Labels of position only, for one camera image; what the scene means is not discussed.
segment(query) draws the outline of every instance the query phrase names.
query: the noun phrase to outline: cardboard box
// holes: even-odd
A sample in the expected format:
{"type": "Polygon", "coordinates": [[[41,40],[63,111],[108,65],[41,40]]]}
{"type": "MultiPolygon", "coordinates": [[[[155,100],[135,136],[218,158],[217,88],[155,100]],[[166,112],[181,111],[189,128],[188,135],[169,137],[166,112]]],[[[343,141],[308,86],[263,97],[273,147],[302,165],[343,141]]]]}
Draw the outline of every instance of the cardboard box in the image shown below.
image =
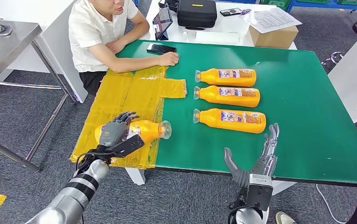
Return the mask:
{"type": "Polygon", "coordinates": [[[298,29],[292,26],[262,34],[250,26],[249,32],[255,47],[289,49],[297,36],[298,29]]]}

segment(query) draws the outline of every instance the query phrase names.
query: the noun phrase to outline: sneaker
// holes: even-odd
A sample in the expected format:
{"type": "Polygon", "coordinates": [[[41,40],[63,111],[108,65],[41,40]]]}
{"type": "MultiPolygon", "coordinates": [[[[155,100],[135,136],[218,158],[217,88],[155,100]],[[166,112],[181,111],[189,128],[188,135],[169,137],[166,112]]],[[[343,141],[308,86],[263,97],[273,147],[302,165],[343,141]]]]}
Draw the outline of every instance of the sneaker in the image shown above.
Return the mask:
{"type": "Polygon", "coordinates": [[[277,224],[296,224],[294,219],[282,211],[276,213],[275,218],[277,224]]]}

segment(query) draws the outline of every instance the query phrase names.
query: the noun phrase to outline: green table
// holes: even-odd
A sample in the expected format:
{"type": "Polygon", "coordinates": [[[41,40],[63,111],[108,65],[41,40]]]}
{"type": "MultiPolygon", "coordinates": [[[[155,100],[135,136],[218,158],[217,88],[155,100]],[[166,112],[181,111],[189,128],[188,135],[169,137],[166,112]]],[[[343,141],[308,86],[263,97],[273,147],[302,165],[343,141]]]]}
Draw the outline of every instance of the green table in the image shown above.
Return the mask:
{"type": "MultiPolygon", "coordinates": [[[[119,57],[150,56],[151,41],[135,41],[119,57]]],[[[263,134],[194,124],[193,110],[210,108],[263,112],[267,125],[279,123],[274,179],[357,186],[357,130],[312,51],[163,42],[177,48],[179,63],[167,78],[186,79],[185,99],[165,99],[163,119],[172,136],[161,140],[156,167],[224,174],[224,147],[249,169],[261,153],[263,134]],[[261,92],[256,108],[211,104],[193,99],[195,70],[252,68],[261,92]]]]}

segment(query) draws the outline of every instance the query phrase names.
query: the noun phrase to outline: black carrying case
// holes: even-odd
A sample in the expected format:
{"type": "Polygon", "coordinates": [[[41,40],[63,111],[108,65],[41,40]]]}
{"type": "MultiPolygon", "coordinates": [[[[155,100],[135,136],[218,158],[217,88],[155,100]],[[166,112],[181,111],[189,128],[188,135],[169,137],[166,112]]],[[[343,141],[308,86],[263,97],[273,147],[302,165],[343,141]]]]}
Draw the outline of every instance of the black carrying case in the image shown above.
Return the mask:
{"type": "Polygon", "coordinates": [[[217,19],[216,4],[212,0],[180,0],[177,22],[186,28],[211,28],[217,19]]]}

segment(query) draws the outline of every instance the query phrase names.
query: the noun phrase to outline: robotic hand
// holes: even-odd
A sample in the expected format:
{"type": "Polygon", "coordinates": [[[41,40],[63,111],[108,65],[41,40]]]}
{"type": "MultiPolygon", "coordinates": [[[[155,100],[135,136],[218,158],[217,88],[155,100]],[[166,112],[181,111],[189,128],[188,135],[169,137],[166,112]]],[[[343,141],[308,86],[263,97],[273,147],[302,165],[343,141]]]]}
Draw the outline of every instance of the robotic hand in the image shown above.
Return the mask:
{"type": "Polygon", "coordinates": [[[242,170],[232,159],[229,148],[224,149],[224,161],[233,181],[241,190],[231,205],[228,224],[266,223],[266,211],[272,197],[272,175],[277,157],[274,155],[279,136],[277,123],[269,126],[270,136],[265,134],[265,143],[260,157],[250,171],[242,170]]]}
{"type": "Polygon", "coordinates": [[[80,155],[74,177],[63,190],[26,224],[77,224],[102,180],[108,174],[112,157],[125,157],[144,146],[137,134],[126,139],[130,122],[138,118],[135,112],[125,112],[103,128],[96,149],[80,155]]]}

